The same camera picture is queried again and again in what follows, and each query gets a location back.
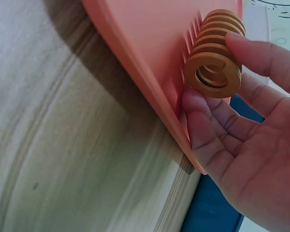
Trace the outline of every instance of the finger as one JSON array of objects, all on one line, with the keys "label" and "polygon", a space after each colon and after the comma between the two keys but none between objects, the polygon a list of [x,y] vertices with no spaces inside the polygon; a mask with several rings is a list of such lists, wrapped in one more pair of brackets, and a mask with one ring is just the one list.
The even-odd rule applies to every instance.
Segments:
[{"label": "finger", "polygon": [[290,51],[269,42],[250,41],[237,34],[228,33],[226,44],[238,61],[290,93]]},{"label": "finger", "polygon": [[247,73],[242,75],[239,95],[264,118],[267,118],[280,103],[290,100],[283,93],[263,84]]},{"label": "finger", "polygon": [[204,97],[199,92],[188,89],[183,93],[182,102],[186,115],[192,112],[201,112],[209,119],[217,137],[222,141],[227,151],[236,157],[242,142],[229,135],[219,124],[217,119],[212,115]]},{"label": "finger", "polygon": [[240,116],[223,99],[205,98],[220,125],[233,137],[244,142],[259,128],[260,123]]},{"label": "finger", "polygon": [[234,157],[218,139],[208,118],[201,112],[187,115],[193,153],[205,171],[218,184]]}]

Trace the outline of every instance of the blue surface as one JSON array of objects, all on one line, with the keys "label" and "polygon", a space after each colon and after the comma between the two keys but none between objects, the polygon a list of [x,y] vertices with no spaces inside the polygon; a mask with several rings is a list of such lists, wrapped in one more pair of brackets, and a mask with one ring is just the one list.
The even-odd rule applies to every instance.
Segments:
[{"label": "blue surface", "polygon": [[[230,105],[240,115],[263,122],[264,118],[240,97],[231,98]],[[208,175],[202,175],[191,201],[182,232],[238,232],[244,217],[224,198]]]}]

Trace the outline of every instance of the spring coil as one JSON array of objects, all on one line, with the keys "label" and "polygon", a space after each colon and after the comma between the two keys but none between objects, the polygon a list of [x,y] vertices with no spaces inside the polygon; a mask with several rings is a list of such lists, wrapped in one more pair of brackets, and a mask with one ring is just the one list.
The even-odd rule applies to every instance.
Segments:
[{"label": "spring coil", "polygon": [[246,34],[243,22],[233,12],[208,13],[185,63],[188,85],[205,96],[227,98],[240,88],[242,64],[226,46],[225,36],[229,31]]}]

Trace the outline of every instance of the light wooden board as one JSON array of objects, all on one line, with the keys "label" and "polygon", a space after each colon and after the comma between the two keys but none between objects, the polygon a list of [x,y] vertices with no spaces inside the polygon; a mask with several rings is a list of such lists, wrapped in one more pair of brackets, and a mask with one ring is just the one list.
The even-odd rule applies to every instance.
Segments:
[{"label": "light wooden board", "polygon": [[199,176],[78,0],[0,0],[0,232],[178,231]]}]

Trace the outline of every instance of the hand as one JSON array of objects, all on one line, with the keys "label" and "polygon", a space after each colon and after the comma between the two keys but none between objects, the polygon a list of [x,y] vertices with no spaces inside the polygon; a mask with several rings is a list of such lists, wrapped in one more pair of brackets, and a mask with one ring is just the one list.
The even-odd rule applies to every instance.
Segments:
[{"label": "hand", "polygon": [[[229,33],[226,43],[252,71],[290,93],[290,52]],[[241,98],[266,120],[239,116],[225,101],[184,92],[195,156],[239,212],[270,231],[290,232],[290,98],[243,74]]]}]

